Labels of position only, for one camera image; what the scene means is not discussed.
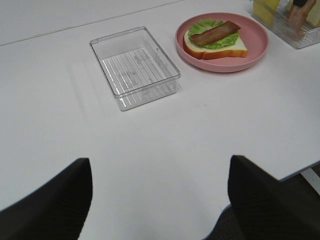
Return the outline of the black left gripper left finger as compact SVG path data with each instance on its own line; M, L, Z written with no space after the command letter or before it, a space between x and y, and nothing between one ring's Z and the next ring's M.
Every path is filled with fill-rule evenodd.
M90 210L90 160L79 158L0 212L2 240L77 240Z

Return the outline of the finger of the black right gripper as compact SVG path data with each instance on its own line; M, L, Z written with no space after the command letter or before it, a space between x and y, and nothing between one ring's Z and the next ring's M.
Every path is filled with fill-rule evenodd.
M308 0L293 0L293 5L302 8Z

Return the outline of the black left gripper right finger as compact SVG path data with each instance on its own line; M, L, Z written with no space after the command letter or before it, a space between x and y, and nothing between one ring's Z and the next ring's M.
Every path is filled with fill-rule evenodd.
M228 197L247 240L318 240L320 203L242 155L230 159Z

